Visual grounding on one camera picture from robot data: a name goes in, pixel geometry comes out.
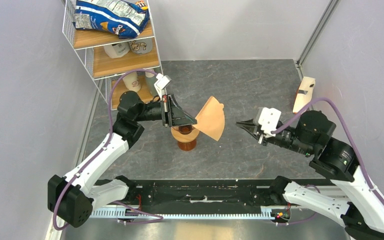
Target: wooden shelf board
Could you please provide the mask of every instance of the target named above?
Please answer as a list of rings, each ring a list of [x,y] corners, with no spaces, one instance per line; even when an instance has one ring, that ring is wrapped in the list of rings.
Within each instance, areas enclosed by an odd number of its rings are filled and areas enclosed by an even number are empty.
[[[122,43],[132,40],[144,39],[153,37],[151,21],[148,22],[145,29],[133,39],[119,39],[119,37],[110,32],[97,30],[76,30],[74,33],[74,49],[91,48],[94,46]]]
[[[99,78],[108,75],[125,73],[132,69],[148,69],[160,65],[158,61],[155,39],[152,39],[152,50],[145,54],[136,54],[129,51],[119,58],[109,57],[103,46],[94,48],[93,54],[93,77]]]
[[[148,103],[153,99],[153,96],[151,95],[150,90],[148,88],[145,75],[139,75],[138,78],[139,78],[140,85],[142,85],[142,87],[137,92],[137,94],[139,95],[140,99],[142,99],[144,103]],[[111,81],[111,88],[114,87],[115,83],[116,83],[116,80]],[[117,107],[119,106],[120,96],[127,91],[128,89],[126,85],[124,84],[123,81],[121,81],[115,88],[114,93],[112,94],[111,107],[113,110],[117,109]]]

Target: shelf unit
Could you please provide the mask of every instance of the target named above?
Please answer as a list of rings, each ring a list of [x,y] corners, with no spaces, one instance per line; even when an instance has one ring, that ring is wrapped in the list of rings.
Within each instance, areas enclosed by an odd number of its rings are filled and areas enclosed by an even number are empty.
[[[127,2],[137,2],[137,0],[127,0]],[[65,1],[64,22],[62,33],[72,46],[78,56],[78,59],[83,64],[91,80],[98,89],[100,95],[108,104],[110,92],[115,82],[125,72],[133,69],[153,69],[160,68],[158,71],[163,73],[161,69],[161,60],[158,53],[158,45],[154,35],[154,25],[151,13],[151,6],[145,0],[149,10],[150,20],[145,29],[139,36],[133,39],[119,39],[115,34],[109,32],[101,32],[94,30],[76,30],[73,25],[75,1]],[[129,51],[126,55],[120,58],[110,58],[104,50],[105,45],[123,43],[133,40],[141,40],[152,38],[152,51],[146,54],[136,54]],[[100,89],[99,82],[104,81],[105,88]],[[145,81],[145,75],[139,73],[139,82],[142,88],[138,92],[140,98],[145,102],[152,100],[148,86]],[[120,95],[127,91],[126,86],[121,81],[114,90],[111,98],[111,108],[117,109],[120,102]]]

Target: metal frame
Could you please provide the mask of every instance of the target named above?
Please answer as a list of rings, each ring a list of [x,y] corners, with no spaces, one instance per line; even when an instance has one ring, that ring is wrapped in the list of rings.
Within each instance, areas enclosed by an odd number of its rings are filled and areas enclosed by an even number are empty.
[[[151,14],[151,7],[149,6],[149,3],[147,0],[145,0],[146,3],[148,4],[148,9],[149,9],[149,18],[152,21],[152,14]],[[105,45],[110,45],[110,44],[115,44],[115,43],[123,43],[123,42],[128,42],[131,41],[131,39],[120,39],[120,41],[113,42],[113,43],[108,43],[108,44],[98,44],[90,47],[82,47],[82,48],[74,48],[74,38],[75,38],[75,32],[76,29],[73,26],[73,18],[74,18],[74,11],[75,7],[74,5],[76,4],[75,0],[66,0],[65,1],[65,10],[64,10],[64,21],[62,24],[62,33],[64,34],[65,38],[67,41],[70,43],[72,49],[74,50],[75,54],[77,55],[78,59],[80,62],[82,62],[84,68],[87,71],[87,74],[89,74],[89,77],[92,79],[93,84],[95,84],[95,87],[99,91],[100,95],[103,97],[105,102],[108,104],[110,103],[111,100],[109,100],[109,93],[110,91],[108,89],[111,89],[111,80],[116,80],[120,76],[122,76],[124,73],[117,73],[117,74],[111,74],[111,75],[106,75],[106,76],[101,76],[101,77],[93,77],[94,74],[94,48],[95,47],[100,47],[100,46],[105,46]],[[147,36],[147,37],[138,37],[135,39],[149,39],[149,38],[154,38],[155,41],[155,48],[158,52],[158,43],[157,39],[155,38],[155,29],[154,25],[152,24],[152,32],[154,33],[153,36]],[[79,55],[79,51],[83,50],[84,51],[84,60],[82,57]],[[153,68],[161,68],[161,73],[163,73],[163,69],[161,67],[161,59],[160,59],[160,54],[157,54],[158,57],[158,65],[153,66],[153,67],[148,67],[145,69],[153,69]],[[102,89],[98,86],[97,81],[104,80],[105,81],[105,90],[102,91]]]
[[[305,62],[307,56],[309,55],[311,49],[313,48],[314,44],[316,43],[317,39],[320,36],[320,33],[325,28],[326,23],[328,22],[329,18],[331,17],[332,13],[334,12],[336,6],[340,0],[330,0],[329,4],[327,5],[326,9],[323,12],[323,15],[321,16],[320,20],[317,23],[317,26],[315,27],[314,31],[312,32],[307,44],[304,47],[304,50],[302,51],[301,55],[299,56],[298,60],[296,61],[296,66],[299,68],[298,74],[302,75],[301,67],[303,63]]]

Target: beige object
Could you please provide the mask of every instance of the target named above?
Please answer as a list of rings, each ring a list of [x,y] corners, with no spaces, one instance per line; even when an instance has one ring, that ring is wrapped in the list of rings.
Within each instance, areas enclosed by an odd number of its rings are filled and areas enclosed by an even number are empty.
[[[224,107],[224,104],[219,103],[215,97],[210,96],[195,117],[197,124],[193,125],[193,127],[218,141],[225,129]]]
[[[194,128],[189,134],[181,134],[179,132],[179,127],[174,126],[171,128],[171,134],[173,135],[174,139],[176,139],[178,142],[189,143],[198,137],[200,131]]]
[[[123,77],[123,82],[126,88],[130,91],[139,92],[141,90],[141,83],[138,79],[138,72],[134,71]]]
[[[316,85],[316,79],[305,76],[296,91],[295,103],[293,104],[293,113],[298,113],[313,97],[313,89]]]

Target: white plastic part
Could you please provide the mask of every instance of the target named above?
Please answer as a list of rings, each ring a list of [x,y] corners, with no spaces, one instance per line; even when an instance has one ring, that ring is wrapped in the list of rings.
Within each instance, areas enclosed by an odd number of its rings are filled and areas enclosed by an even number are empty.
[[[376,195],[370,191],[360,166],[353,175],[354,181],[331,180],[338,186],[357,207],[367,226],[375,231],[384,233],[384,206]]]
[[[129,187],[121,180],[114,179],[101,186],[94,186],[87,195],[93,198],[93,210],[99,209],[114,201],[124,199],[129,191]]]
[[[257,116],[254,119],[255,125],[260,125],[264,137],[270,138],[276,136],[272,131],[276,130],[278,121],[282,112],[276,108],[259,107]]]
[[[104,144],[107,142],[109,136],[110,134],[108,133],[102,143],[82,163],[64,175],[67,180],[70,180],[75,174],[77,174],[79,169],[85,165],[85,163],[91,159],[92,156],[94,156],[100,149],[104,147]],[[113,133],[110,143],[108,146],[106,146],[106,150],[101,152],[98,157],[96,157],[92,163],[90,163],[83,170],[83,172],[80,174],[80,177],[74,180],[72,185],[80,185],[80,190],[87,196],[92,190],[95,182],[104,173],[104,171],[107,170],[107,168],[113,164],[117,158],[127,152],[127,150],[129,150],[128,142],[123,140],[120,135]]]
[[[350,205],[346,200],[338,200],[329,196],[322,195],[312,189],[305,188],[296,182],[289,183],[283,194],[284,199],[291,203],[313,210],[324,215],[342,227],[345,227],[341,219],[342,214],[346,214]]]
[[[103,49],[112,59],[121,58],[130,51],[129,44],[127,42],[107,44],[103,46]]]
[[[298,113],[306,104],[308,104],[313,97],[314,86],[316,85],[316,79],[305,76],[302,78],[296,93],[295,103],[293,104],[292,112]]]
[[[154,87],[160,99],[163,99],[163,96],[166,95],[166,87],[171,82],[171,78],[167,75],[162,75],[158,73],[156,75],[156,82],[154,83]]]

